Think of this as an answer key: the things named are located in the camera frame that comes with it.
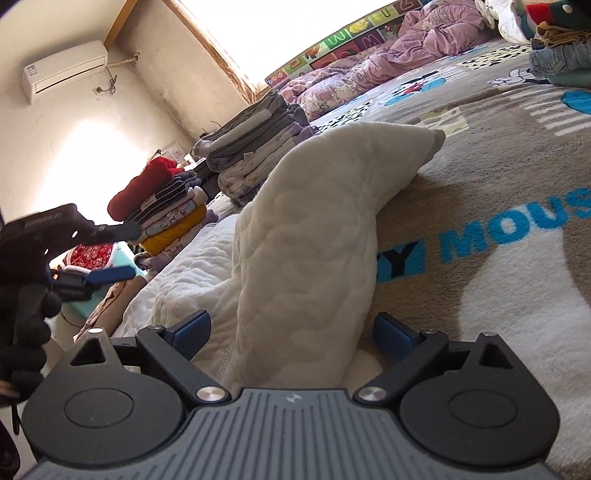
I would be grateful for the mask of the black gloved hand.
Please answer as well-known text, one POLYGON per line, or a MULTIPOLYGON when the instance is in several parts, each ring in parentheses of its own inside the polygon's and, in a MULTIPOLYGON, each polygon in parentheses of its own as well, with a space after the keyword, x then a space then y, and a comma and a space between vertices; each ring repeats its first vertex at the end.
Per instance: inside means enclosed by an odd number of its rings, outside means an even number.
POLYGON ((43 382, 47 318, 62 301, 46 285, 1 286, 1 406, 27 400, 43 382))

